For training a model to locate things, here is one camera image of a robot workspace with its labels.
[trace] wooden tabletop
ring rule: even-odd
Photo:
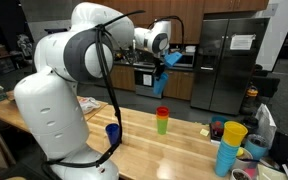
[[[166,135],[157,134],[155,115],[121,108],[123,144],[112,155],[127,179],[228,179],[215,175],[218,146],[202,136],[208,126],[170,118]],[[117,123],[114,109],[105,106],[88,120],[87,144],[100,152],[109,148],[105,126]]]
[[[16,102],[13,97],[12,92],[8,92],[8,99],[4,101],[0,101],[0,120],[4,121],[8,124],[11,124],[19,129],[22,129],[26,132],[29,132],[25,122],[22,119],[22,116],[20,115]],[[94,109],[88,114],[85,114],[85,120],[90,119],[92,116],[94,116],[96,113],[98,113],[102,108],[104,108],[108,103],[98,101],[101,105],[98,109]]]

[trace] stainless steel refrigerator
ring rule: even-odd
[[[191,107],[239,113],[268,22],[269,18],[203,21]]]

